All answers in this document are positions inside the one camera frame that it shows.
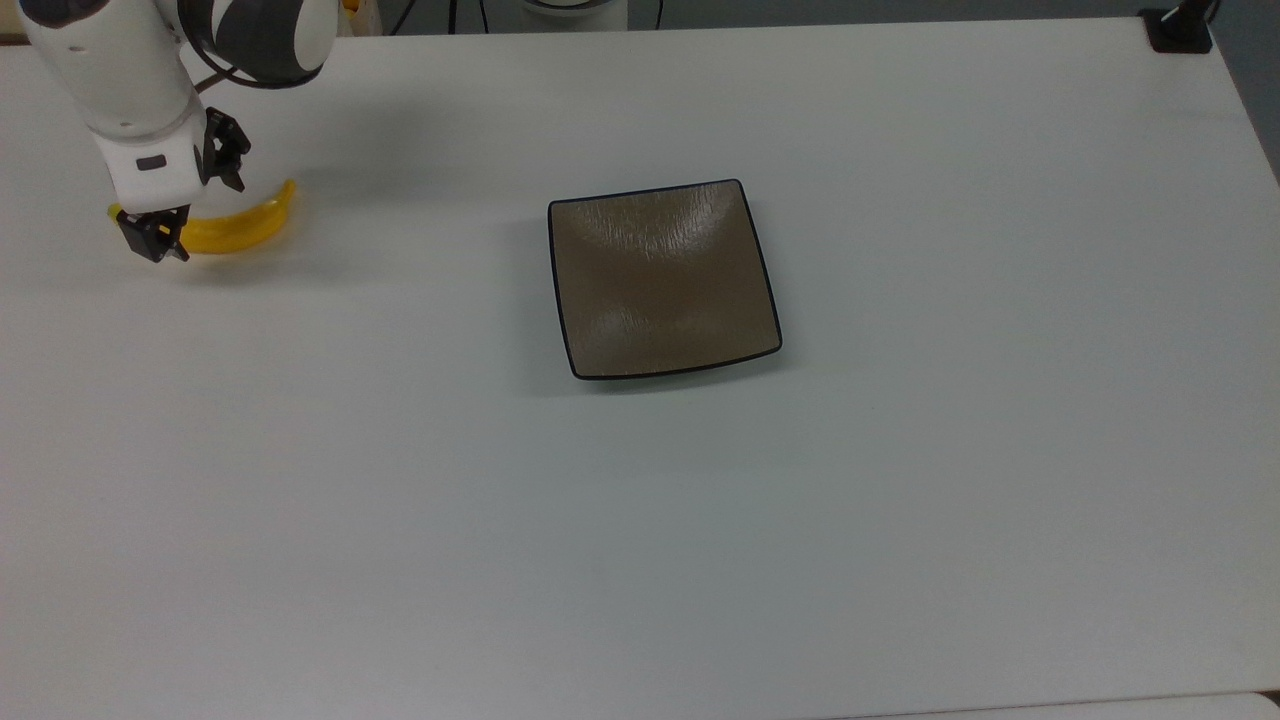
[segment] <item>table surface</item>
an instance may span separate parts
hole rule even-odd
[[[152,266],[0,49],[9,717],[800,720],[1280,687],[1280,192],[1137,19],[339,41]],[[552,200],[736,177],[786,345],[570,375]]]

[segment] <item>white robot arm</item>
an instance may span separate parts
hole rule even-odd
[[[152,261],[186,259],[189,204],[215,177],[243,190],[239,156],[250,150],[233,118],[200,101],[178,45],[191,41],[232,82],[293,87],[319,73],[338,27],[337,0],[19,0],[19,8],[32,45],[102,151],[129,246]]]

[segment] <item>cable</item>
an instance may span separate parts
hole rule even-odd
[[[212,87],[212,86],[215,86],[215,85],[218,85],[220,82],[223,82],[223,76],[216,74],[216,73],[211,74],[211,76],[206,77],[205,79],[202,79],[202,81],[200,81],[200,82],[196,83],[196,92],[204,92],[204,91],[209,90],[210,87]]]
[[[236,65],[228,65],[225,68],[219,65],[218,63],[214,61],[212,58],[209,56],[209,53],[206,53],[205,49],[201,46],[200,36],[191,26],[191,17],[189,17],[191,9],[188,8],[191,1],[192,0],[178,0],[178,24],[182,26],[182,32],[183,35],[187,36],[187,40],[191,44],[191,49],[196,53],[196,56],[204,60],[205,64],[209,65],[209,68],[214,70],[214,73],[216,73],[218,77],[220,77],[221,79],[234,82],[236,85],[241,85],[244,87],[256,87],[259,90],[285,90],[289,87],[298,87],[300,85],[306,85],[311,82],[317,74],[320,74],[320,68],[316,68],[310,73],[300,77],[298,79],[291,79],[284,82],[262,82],[260,79],[252,78],[252,76],[250,78],[242,78],[237,76],[236,72],[239,68],[237,68]],[[211,87],[214,85],[212,82],[210,82],[211,79],[212,78],[205,78],[200,82],[201,85],[209,83],[206,85],[206,87]]]
[[[408,0],[404,5],[404,10],[401,12],[401,17],[396,20],[396,24],[392,26],[392,31],[388,35],[396,35],[399,32],[401,26],[404,24],[404,19],[408,18],[408,12],[413,9],[413,5],[417,5],[417,0]]]

